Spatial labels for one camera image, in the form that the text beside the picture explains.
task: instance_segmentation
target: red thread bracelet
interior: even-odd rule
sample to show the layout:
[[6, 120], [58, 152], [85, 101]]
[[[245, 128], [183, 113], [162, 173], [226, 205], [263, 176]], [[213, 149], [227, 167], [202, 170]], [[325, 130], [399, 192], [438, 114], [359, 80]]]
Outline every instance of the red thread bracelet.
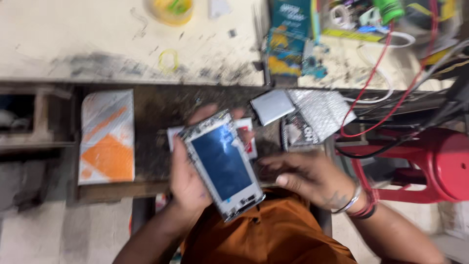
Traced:
[[371, 212], [373, 210], [373, 207], [378, 204], [379, 201], [379, 194], [376, 189], [372, 190], [365, 190], [367, 201], [366, 205], [358, 212], [356, 213], [347, 213], [349, 217], [352, 218], [361, 218]]

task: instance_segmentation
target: hand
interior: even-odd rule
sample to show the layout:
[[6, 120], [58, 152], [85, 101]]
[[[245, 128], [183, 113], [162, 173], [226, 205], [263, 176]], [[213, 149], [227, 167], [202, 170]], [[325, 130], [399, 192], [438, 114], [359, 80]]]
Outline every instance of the hand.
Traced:
[[[215, 104], [209, 104], [199, 108], [189, 119], [188, 124], [193, 125], [202, 120], [211, 117], [217, 111]], [[242, 109], [231, 111], [233, 119], [239, 119], [243, 116]], [[238, 130], [241, 139], [249, 142], [254, 133]], [[172, 156], [170, 188], [174, 195], [174, 203], [183, 211], [190, 215], [200, 215], [202, 211], [212, 203], [210, 193], [205, 187], [203, 181], [191, 160], [187, 155], [187, 149], [184, 142], [177, 135], [174, 136], [174, 150]]]
[[[278, 170], [277, 184], [310, 200], [326, 210], [341, 209], [352, 200], [356, 185], [323, 152], [284, 153], [259, 161], [271, 171]], [[347, 212], [361, 210], [366, 204], [362, 193]]]

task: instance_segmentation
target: smartphone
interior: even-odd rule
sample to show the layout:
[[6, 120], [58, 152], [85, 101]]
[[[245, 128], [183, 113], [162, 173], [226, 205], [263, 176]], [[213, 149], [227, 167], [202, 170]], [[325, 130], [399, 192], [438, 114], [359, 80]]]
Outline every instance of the smartphone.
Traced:
[[184, 129], [179, 136], [225, 222], [265, 198], [228, 110]]

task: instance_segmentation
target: yellow rubber band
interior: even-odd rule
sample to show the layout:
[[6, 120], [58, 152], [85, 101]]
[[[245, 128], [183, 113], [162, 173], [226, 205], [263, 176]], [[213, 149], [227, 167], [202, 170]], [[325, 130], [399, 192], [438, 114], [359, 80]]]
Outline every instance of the yellow rubber band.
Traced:
[[[163, 63], [163, 55], [165, 53], [169, 53], [169, 54], [173, 55], [173, 60], [174, 60], [173, 68], [167, 67]], [[172, 48], [169, 48], [169, 49], [165, 49], [163, 52], [161, 52], [161, 54], [159, 55], [159, 58], [158, 58], [158, 67], [163, 72], [173, 72], [173, 71], [175, 71], [179, 67], [179, 59], [178, 59], [177, 51], [173, 50]]]

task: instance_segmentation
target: blue screen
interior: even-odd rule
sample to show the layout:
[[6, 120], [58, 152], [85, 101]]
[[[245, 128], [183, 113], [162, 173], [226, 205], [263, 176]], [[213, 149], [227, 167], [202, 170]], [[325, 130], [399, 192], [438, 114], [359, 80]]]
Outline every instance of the blue screen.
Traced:
[[225, 124], [192, 141], [222, 201], [252, 184], [233, 140]]

